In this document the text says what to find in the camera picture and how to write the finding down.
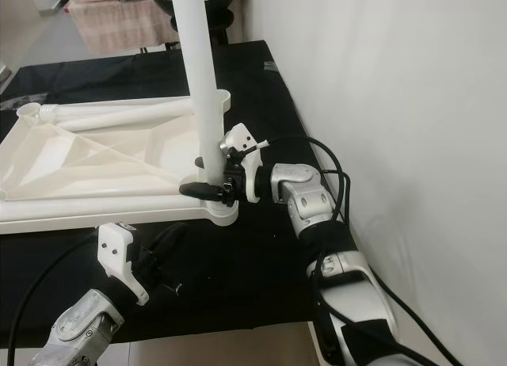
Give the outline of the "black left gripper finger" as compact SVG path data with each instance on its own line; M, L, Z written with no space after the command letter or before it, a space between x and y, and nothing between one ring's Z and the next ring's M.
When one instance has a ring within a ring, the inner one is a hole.
M173 224L167 225L155 235L153 242L147 249L148 257L160 260L160 258L166 257L171 247L173 247Z
M178 244L187 237L191 225L188 223L174 223L164 230L164 254L171 255L178 248Z

